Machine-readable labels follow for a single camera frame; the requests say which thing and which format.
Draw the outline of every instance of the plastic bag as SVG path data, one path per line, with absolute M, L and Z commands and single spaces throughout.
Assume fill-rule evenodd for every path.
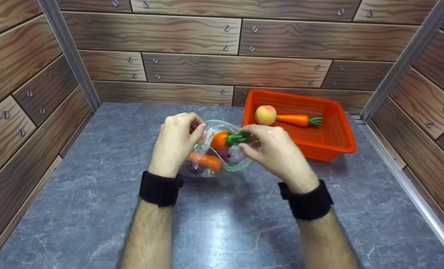
M 195 145 L 194 151 L 188 158 L 188 162 L 182 167 L 180 173 L 190 177 L 214 177 L 220 173 L 241 172 L 252 164 L 237 145 L 227 150 L 216 151 L 210 147 L 210 143 L 216 133 L 229 131 L 239 133 L 239 128 L 225 121 L 205 121 L 206 127 L 200 141 Z M 257 142 L 249 143 L 253 148 L 258 148 Z

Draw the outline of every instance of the left hand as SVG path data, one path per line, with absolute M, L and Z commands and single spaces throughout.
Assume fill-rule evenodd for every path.
M 193 112 L 167 117 L 155 141 L 149 173 L 175 178 L 204 128 L 204 121 Z

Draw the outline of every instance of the purple object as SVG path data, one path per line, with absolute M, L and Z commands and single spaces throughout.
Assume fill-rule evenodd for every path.
M 222 150 L 216 150 L 217 154 L 220 155 L 222 158 L 227 158 L 229 156 L 229 149 L 222 149 Z

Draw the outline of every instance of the wooden wall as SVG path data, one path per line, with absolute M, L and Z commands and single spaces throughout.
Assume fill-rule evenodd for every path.
M 436 0 L 58 0 L 102 102 L 243 106 L 264 88 L 358 114 Z
M 369 125 L 444 222 L 444 25 Z
M 0 248 L 92 115 L 36 0 L 0 0 Z

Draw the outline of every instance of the metal frame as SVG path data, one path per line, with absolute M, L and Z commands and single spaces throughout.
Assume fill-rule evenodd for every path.
M 420 211 L 423 218 L 426 220 L 428 225 L 430 225 L 430 228 L 433 230 L 435 235 L 444 246 L 443 223 L 440 221 L 438 216 L 436 216 L 436 214 L 422 197 L 422 195 L 417 191 L 416 187 L 413 185 L 410 179 L 408 179 L 405 173 L 395 163 L 395 160 L 391 157 L 390 153 L 388 153 L 388 151 L 378 139 L 376 134 L 372 131 L 372 129 L 367 125 L 360 125 L 360 127 L 362 128 L 364 135 L 369 139 L 376 152 L 378 152 L 378 154 L 381 156 L 385 164 L 390 169 L 391 173 L 395 176 L 398 183 L 401 185 L 406 194 L 408 194 L 408 197 L 415 204 L 418 211 Z
M 81 90 L 89 103 L 89 107 L 93 112 L 101 105 L 101 101 L 96 93 L 94 85 L 92 85 L 89 74 L 87 73 L 81 56 L 77 51 L 74 40 L 70 34 L 68 26 L 63 18 L 63 14 L 59 9 L 56 0 L 38 0 L 39 6 L 44 12 L 49 26 L 53 30 L 54 35 L 61 46 L 64 56 L 68 60 L 69 65 L 74 73 L 77 82 L 81 86 Z
M 396 85 L 403 76 L 410 70 L 423 50 L 428 46 L 431 39 L 438 32 L 444 23 L 444 0 L 438 0 L 427 15 L 423 24 L 412 37 L 405 50 L 400 54 L 393 67 L 388 71 L 385 78 L 368 101 L 367 105 L 360 113 L 360 117 L 365 123 L 373 118 L 380 109 L 386 98 L 393 92 Z

